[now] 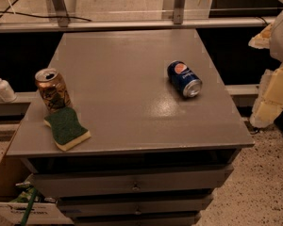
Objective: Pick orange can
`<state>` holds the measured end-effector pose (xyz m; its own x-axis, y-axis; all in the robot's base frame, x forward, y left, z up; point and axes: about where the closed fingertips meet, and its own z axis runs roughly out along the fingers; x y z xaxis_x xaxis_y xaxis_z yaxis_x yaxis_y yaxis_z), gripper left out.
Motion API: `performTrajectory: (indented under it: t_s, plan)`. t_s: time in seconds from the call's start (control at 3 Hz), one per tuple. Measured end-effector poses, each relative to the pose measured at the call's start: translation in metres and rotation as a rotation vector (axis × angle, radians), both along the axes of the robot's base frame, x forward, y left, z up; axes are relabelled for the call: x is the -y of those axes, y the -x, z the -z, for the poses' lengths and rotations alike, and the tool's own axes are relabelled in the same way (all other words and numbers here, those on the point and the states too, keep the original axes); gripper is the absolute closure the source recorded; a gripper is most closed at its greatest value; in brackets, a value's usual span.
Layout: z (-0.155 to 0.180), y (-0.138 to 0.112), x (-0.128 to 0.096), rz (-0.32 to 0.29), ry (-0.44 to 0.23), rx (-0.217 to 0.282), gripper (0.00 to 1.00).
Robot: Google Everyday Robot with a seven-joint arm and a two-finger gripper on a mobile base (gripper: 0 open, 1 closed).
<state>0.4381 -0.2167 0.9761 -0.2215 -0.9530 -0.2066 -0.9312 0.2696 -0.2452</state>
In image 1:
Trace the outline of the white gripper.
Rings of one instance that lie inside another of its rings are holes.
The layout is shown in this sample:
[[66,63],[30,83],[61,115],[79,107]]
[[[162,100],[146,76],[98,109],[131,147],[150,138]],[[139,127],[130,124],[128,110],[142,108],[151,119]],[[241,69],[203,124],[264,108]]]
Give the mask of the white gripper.
[[[274,59],[283,62],[283,10],[248,45],[256,49],[269,49]],[[266,70],[262,75],[250,117],[250,123],[257,128],[272,124],[283,111],[283,63],[275,71]]]

